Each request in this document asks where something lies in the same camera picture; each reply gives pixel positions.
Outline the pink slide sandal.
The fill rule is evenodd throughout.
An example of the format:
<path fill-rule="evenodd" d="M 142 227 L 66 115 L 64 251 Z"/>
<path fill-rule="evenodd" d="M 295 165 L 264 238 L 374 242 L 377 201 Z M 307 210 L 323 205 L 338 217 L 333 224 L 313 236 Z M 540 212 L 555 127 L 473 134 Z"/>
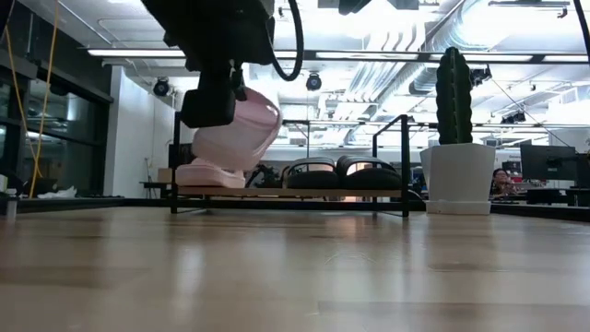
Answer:
<path fill-rule="evenodd" d="M 199 158 L 179 166 L 175 171 L 178 186 L 244 188 L 243 171 L 227 171 Z"/>
<path fill-rule="evenodd" d="M 264 94 L 246 88 L 246 101 L 237 101 L 230 124 L 197 129 L 192 153 L 228 170 L 251 170 L 277 138 L 281 110 Z"/>

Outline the large black computer monitor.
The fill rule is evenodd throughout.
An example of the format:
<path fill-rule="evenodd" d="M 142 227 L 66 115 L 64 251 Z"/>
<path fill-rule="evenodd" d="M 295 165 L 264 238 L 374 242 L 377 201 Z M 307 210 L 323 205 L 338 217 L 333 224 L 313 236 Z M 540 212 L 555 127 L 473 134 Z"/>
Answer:
<path fill-rule="evenodd" d="M 524 179 L 575 181 L 577 155 L 573 147 L 534 146 L 520 147 Z"/>

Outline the black slide sandal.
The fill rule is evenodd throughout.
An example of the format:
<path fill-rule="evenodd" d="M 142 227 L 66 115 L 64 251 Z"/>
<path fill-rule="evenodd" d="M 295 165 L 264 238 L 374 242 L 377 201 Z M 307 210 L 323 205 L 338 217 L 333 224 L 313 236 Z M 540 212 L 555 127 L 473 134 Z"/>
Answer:
<path fill-rule="evenodd" d="M 336 189 L 340 185 L 335 162 L 325 157 L 293 161 L 284 180 L 289 189 Z"/>
<path fill-rule="evenodd" d="M 359 164 L 370 164 L 353 173 L 348 170 Z M 340 185 L 354 190 L 399 190 L 401 175 L 390 164 L 374 157 L 341 156 L 336 162 L 336 174 Z"/>

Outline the black aluminium rig frame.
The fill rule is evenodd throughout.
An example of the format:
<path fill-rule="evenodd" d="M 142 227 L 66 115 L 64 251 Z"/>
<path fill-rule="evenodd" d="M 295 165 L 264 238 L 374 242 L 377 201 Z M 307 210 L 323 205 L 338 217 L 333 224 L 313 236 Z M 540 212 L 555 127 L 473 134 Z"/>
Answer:
<path fill-rule="evenodd" d="M 400 202 L 324 202 L 324 201 L 259 201 L 259 200 L 178 200 L 139 198 L 71 198 L 71 199 L 20 199 L 17 212 L 33 213 L 92 208 L 205 208 L 205 209 L 267 209 L 267 210 L 318 210 L 318 211 L 370 211 L 370 212 L 422 212 L 426 205 L 411 201 Z M 553 207 L 540 205 L 492 204 L 494 214 L 541 219 L 561 219 L 590 223 L 590 207 Z"/>

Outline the wooden shelf with black frame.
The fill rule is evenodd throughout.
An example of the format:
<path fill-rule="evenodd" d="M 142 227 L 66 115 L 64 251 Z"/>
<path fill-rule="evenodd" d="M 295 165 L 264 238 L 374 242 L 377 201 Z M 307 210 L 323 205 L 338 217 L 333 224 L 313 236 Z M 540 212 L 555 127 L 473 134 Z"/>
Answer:
<path fill-rule="evenodd" d="M 399 190 L 354 190 L 345 189 L 339 185 L 336 189 L 289 189 L 289 188 L 223 188 L 223 187 L 198 187 L 178 186 L 175 180 L 171 183 L 171 196 L 169 200 L 259 200 L 259 201 L 324 201 L 324 202 L 400 202 L 407 205 L 410 199 L 410 148 L 409 148 L 409 117 L 405 114 L 397 116 L 378 131 L 378 134 L 390 129 L 393 125 L 401 126 L 401 171 L 402 186 Z M 372 155 L 377 158 L 378 137 L 372 137 Z M 348 173 L 369 168 L 370 164 L 359 164 L 351 167 Z M 171 213 L 178 212 L 177 207 L 170 207 Z M 406 218 L 409 212 L 397 212 Z"/>

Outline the green cactus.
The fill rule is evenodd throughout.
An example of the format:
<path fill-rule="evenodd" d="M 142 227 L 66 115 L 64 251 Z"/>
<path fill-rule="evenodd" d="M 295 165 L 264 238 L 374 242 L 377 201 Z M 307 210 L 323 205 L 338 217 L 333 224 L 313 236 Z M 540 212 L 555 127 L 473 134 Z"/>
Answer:
<path fill-rule="evenodd" d="M 445 50 L 436 77 L 439 144 L 472 143 L 470 69 L 458 49 L 449 47 Z"/>

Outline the thin black background frame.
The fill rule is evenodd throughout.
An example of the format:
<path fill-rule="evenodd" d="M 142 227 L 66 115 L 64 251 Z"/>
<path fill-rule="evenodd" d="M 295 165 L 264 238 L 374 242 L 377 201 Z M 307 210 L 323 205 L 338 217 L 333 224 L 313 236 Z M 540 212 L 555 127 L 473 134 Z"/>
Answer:
<path fill-rule="evenodd" d="M 310 158 L 310 134 L 311 134 L 311 121 L 310 120 L 288 120 L 284 119 L 282 121 L 282 125 L 284 126 L 295 126 L 298 130 L 300 130 L 306 138 L 306 158 Z M 300 129 L 300 126 L 304 125 L 307 127 L 306 131 L 303 132 Z"/>

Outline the black background screen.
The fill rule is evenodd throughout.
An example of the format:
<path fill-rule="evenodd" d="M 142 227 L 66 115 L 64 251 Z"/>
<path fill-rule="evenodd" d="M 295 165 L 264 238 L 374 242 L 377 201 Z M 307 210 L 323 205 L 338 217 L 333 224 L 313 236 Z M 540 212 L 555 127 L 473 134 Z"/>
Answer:
<path fill-rule="evenodd" d="M 170 168 L 172 168 L 174 165 L 181 166 L 184 164 L 190 164 L 195 159 L 195 155 L 192 152 L 191 143 L 181 143 L 177 146 L 174 144 L 169 144 L 168 151 L 168 166 Z"/>

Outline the white cloth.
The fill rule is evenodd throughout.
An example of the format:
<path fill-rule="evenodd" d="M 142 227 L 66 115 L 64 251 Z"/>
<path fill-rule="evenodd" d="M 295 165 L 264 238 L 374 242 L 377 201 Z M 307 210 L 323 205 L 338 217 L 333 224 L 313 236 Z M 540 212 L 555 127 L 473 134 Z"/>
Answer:
<path fill-rule="evenodd" d="M 75 198 L 77 195 L 77 189 L 74 186 L 69 187 L 65 190 L 59 190 L 57 192 L 48 192 L 45 194 L 38 194 L 39 199 L 67 199 Z"/>

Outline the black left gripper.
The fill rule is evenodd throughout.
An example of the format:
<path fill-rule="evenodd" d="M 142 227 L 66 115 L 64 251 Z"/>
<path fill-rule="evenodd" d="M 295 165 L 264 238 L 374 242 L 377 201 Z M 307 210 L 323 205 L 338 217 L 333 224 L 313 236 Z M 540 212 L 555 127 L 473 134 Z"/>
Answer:
<path fill-rule="evenodd" d="M 181 121 L 189 128 L 228 125 L 233 121 L 235 99 L 247 100 L 242 70 L 231 72 L 229 62 L 207 65 L 197 88 L 184 94 Z"/>

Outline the white plant pot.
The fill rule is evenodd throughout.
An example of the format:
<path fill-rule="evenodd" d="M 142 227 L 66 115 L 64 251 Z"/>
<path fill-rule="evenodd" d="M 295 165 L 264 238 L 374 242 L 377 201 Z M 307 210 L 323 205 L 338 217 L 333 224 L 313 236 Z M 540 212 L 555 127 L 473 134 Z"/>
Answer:
<path fill-rule="evenodd" d="M 490 214 L 496 149 L 474 143 L 443 145 L 420 152 L 429 214 Z"/>

